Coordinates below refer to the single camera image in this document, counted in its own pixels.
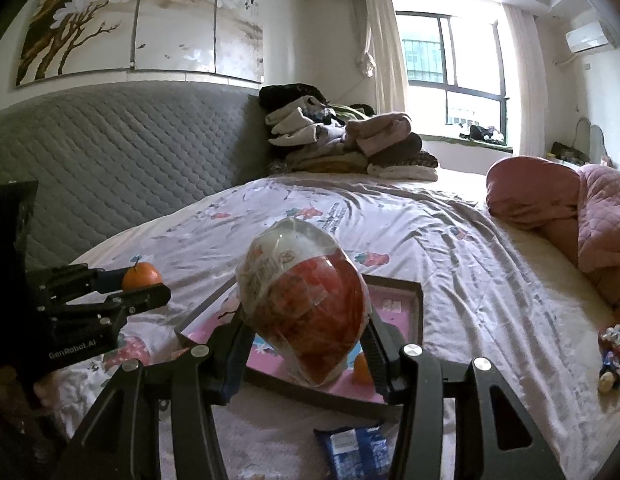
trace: small toy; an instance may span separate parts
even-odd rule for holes
[[[606,394],[620,385],[620,357],[612,350],[603,356],[603,366],[599,372],[599,393]]]
[[[620,324],[599,332],[599,346],[603,352],[613,351],[620,357]]]

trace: pink quilt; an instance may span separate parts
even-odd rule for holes
[[[620,266],[620,171],[589,165],[580,177],[579,270]]]
[[[488,171],[487,187],[493,216],[538,230],[620,306],[620,171],[517,156]]]

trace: blue wrapper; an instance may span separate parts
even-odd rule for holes
[[[385,480],[390,472],[380,426],[314,430],[330,465],[330,480]]]
[[[599,377],[606,372],[612,372],[615,377],[613,388],[618,388],[620,385],[620,358],[612,351],[606,352],[603,356],[603,366],[599,372]]]

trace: window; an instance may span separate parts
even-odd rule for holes
[[[445,14],[398,11],[408,72],[407,107],[424,133],[456,124],[494,126],[506,136],[506,88],[498,24]]]

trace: screw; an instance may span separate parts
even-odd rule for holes
[[[403,347],[403,353],[410,357],[419,357],[423,354],[423,348],[419,345],[410,344]]]
[[[485,357],[477,357],[477,359],[474,360],[474,366],[483,372],[487,372],[490,368],[492,368],[492,363],[490,363],[490,361],[488,361]]]
[[[210,349],[205,345],[197,345],[191,350],[194,357],[205,357],[210,353]]]
[[[121,366],[124,372],[133,372],[139,367],[139,362],[136,359],[128,359],[128,361],[123,363]]]

